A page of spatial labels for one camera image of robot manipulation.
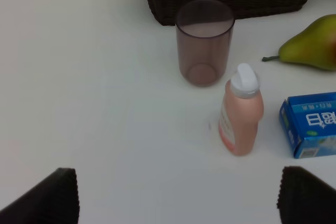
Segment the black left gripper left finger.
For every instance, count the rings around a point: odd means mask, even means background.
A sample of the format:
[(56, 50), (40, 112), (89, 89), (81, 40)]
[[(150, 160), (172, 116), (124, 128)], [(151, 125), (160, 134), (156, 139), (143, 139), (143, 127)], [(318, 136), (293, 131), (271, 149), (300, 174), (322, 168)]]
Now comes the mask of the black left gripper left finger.
[(78, 223), (80, 202), (74, 168), (58, 168), (1, 209), (1, 223)]

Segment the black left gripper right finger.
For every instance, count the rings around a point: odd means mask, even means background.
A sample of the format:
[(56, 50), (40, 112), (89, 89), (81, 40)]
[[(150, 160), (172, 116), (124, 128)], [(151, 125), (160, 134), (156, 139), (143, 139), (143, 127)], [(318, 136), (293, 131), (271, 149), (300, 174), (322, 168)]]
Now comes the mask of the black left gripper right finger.
[(301, 166), (286, 166), (277, 208), (281, 223), (335, 223), (335, 188)]

